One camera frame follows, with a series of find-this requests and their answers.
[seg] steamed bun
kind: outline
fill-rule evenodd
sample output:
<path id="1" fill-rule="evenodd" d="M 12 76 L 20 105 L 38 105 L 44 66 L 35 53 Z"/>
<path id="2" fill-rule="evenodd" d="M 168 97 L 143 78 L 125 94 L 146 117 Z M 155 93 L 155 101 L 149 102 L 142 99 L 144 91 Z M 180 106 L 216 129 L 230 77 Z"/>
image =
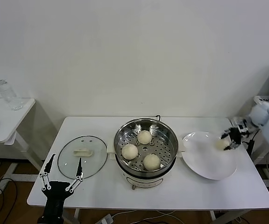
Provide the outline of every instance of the steamed bun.
<path id="1" fill-rule="evenodd" d="M 149 144 L 152 140 L 152 135 L 149 131 L 140 131 L 140 133 L 138 133 L 138 141 L 141 144 Z"/>
<path id="2" fill-rule="evenodd" d="M 152 171 L 160 168 L 161 160 L 155 154 L 146 155 L 143 160 L 143 165 L 146 170 Z"/>
<path id="3" fill-rule="evenodd" d="M 127 144 L 122 148 L 122 156 L 127 160 L 134 159 L 138 152 L 138 148 L 133 144 Z"/>
<path id="4" fill-rule="evenodd" d="M 229 145 L 230 142 L 226 139 L 219 139 L 215 142 L 215 147 L 219 150 L 224 150 Z"/>

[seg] glass jar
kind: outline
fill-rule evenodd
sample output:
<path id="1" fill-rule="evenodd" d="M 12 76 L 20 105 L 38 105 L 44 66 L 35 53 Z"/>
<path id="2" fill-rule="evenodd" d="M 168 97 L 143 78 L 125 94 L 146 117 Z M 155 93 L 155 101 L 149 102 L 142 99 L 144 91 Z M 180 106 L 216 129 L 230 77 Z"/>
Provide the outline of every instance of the glass jar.
<path id="1" fill-rule="evenodd" d="M 7 102 L 11 110 L 17 111 L 22 108 L 22 100 L 19 99 L 6 80 L 0 80 L 0 94 Z"/>

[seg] white table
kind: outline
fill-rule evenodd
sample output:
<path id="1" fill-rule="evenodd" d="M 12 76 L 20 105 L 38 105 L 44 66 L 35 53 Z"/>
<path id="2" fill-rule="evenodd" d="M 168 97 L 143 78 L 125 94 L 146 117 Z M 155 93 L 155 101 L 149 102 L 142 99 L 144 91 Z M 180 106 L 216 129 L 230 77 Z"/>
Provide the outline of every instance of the white table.
<path id="1" fill-rule="evenodd" d="M 18 111 L 12 111 L 10 107 L 6 104 L 4 99 L 0 98 L 0 143 L 5 145 L 12 145 L 16 140 L 20 145 L 20 152 L 38 169 L 42 167 L 42 161 L 38 156 L 28 147 L 25 140 L 16 131 L 19 124 L 25 118 L 27 113 L 31 110 L 35 104 L 35 100 L 22 99 L 23 107 Z M 14 179 L 16 181 L 35 181 L 35 175 L 19 175 L 13 174 L 17 163 L 12 163 L 5 173 L 4 177 Z M 0 189 L 4 189 L 8 180 L 3 180 L 0 182 Z"/>
<path id="2" fill-rule="evenodd" d="M 67 117 L 46 159 L 47 162 L 52 154 L 56 154 L 50 180 L 70 182 L 57 167 L 57 157 L 67 142 L 84 135 L 95 135 L 111 142 L 119 127 L 131 119 L 135 118 Z M 162 117 L 161 121 L 180 138 L 194 131 L 222 133 L 231 125 L 226 118 Z M 132 190 L 131 185 L 120 176 L 117 162 L 108 159 L 97 174 L 79 185 L 74 195 L 66 199 L 64 206 L 126 210 L 233 210 L 214 220 L 215 224 L 224 224 L 248 210 L 269 208 L 269 192 L 245 148 L 240 146 L 236 149 L 235 156 L 237 171 L 227 179 L 205 179 L 177 158 L 159 186 L 136 190 Z M 28 197 L 29 205 L 45 205 L 46 197 L 41 187 L 41 180 L 37 178 Z"/>

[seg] white plate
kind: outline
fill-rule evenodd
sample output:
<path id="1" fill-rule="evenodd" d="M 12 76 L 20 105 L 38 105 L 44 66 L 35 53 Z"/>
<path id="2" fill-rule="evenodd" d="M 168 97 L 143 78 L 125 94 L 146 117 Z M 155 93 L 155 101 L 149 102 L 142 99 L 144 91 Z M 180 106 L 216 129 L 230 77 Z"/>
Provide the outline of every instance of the white plate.
<path id="1" fill-rule="evenodd" d="M 211 180 L 222 180 L 237 169 L 234 150 L 215 147 L 219 137 L 208 132 L 192 132 L 183 138 L 185 163 L 197 174 Z"/>

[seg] white side table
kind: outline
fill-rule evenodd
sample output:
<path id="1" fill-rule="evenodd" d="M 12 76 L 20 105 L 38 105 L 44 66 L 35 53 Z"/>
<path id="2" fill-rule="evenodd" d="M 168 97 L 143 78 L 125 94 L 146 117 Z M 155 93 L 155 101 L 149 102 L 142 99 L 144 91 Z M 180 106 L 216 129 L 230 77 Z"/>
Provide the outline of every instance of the white side table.
<path id="1" fill-rule="evenodd" d="M 35 100 L 32 98 L 23 99 L 24 106 L 18 111 L 12 111 L 5 103 L 4 99 L 0 98 L 0 143 L 5 145 L 12 145 L 14 141 L 17 141 L 20 145 L 20 152 L 38 169 L 40 170 L 43 162 L 39 157 L 28 147 L 28 144 L 16 131 L 19 124 L 25 118 L 27 113 L 31 110 L 35 104 Z M 13 174 L 17 163 L 12 163 L 5 173 L 5 178 L 11 178 L 14 181 L 28 181 L 34 182 L 37 175 L 23 175 Z M 0 182 L 0 189 L 4 189 L 9 180 L 3 180 Z"/>

